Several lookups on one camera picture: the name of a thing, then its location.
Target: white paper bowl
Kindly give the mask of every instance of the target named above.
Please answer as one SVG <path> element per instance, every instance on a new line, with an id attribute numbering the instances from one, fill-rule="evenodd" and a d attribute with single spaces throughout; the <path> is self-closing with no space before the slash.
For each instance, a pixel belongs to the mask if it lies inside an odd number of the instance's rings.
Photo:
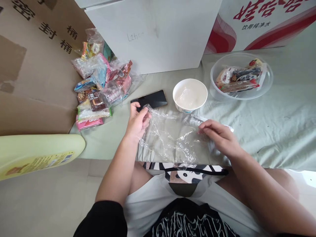
<path id="1" fill-rule="evenodd" d="M 181 113 L 192 113 L 206 102 L 207 88 L 201 81 L 192 78 L 185 79 L 176 84 L 172 97 L 177 110 Z"/>

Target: yellow label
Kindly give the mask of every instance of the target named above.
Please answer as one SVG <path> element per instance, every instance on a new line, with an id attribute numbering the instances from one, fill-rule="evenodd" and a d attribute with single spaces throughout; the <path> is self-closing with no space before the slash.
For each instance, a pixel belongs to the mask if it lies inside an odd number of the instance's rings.
<path id="1" fill-rule="evenodd" d="M 17 160 L 1 168 L 0 180 L 16 177 L 22 174 L 30 173 L 37 170 L 47 169 L 50 167 L 68 163 L 74 155 L 73 151 L 48 155 L 28 157 Z"/>

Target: cardboard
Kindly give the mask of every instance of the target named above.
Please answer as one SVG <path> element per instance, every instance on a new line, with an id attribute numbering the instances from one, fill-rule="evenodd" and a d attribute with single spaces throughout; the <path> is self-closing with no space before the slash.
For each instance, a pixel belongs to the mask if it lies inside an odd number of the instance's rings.
<path id="1" fill-rule="evenodd" d="M 0 3 L 0 135 L 68 133 L 81 77 L 70 61 L 93 24 L 74 0 Z"/>
<path id="2" fill-rule="evenodd" d="M 223 0 L 204 54 L 285 46 L 315 20 L 315 0 Z"/>
<path id="3" fill-rule="evenodd" d="M 115 55 L 148 74 L 198 67 L 222 0 L 85 2 Z"/>

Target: plastic bowl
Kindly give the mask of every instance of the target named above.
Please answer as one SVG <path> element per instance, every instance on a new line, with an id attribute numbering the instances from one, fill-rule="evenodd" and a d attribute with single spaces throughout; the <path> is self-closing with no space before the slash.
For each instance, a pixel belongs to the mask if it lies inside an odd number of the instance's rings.
<path id="1" fill-rule="evenodd" d="M 215 85 L 216 79 L 221 71 L 225 68 L 225 66 L 238 66 L 245 67 L 247 66 L 253 59 L 258 58 L 263 63 L 266 63 L 261 57 L 258 57 L 249 53 L 232 53 L 228 54 L 221 59 L 219 59 L 211 69 L 211 85 L 210 85 L 210 93 L 211 95 L 219 101 L 233 101 L 233 100 L 250 100 L 254 98 L 258 98 L 265 94 L 272 86 L 273 83 L 273 73 L 269 64 L 267 64 L 267 73 L 262 85 L 260 85 L 260 89 L 257 88 L 242 91 L 242 92 L 233 92 L 233 93 L 224 93 Z"/>

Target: smartphone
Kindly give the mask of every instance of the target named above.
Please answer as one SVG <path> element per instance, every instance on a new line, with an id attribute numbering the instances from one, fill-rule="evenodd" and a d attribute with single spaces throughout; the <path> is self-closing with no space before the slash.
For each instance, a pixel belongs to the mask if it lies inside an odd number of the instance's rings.
<path id="1" fill-rule="evenodd" d="M 143 106 L 146 104 L 149 104 L 153 109 L 168 104 L 164 90 L 153 92 L 151 94 L 131 100 L 131 103 L 133 102 L 139 102 L 141 105 L 140 108 L 137 108 L 138 112 L 140 112 Z"/>

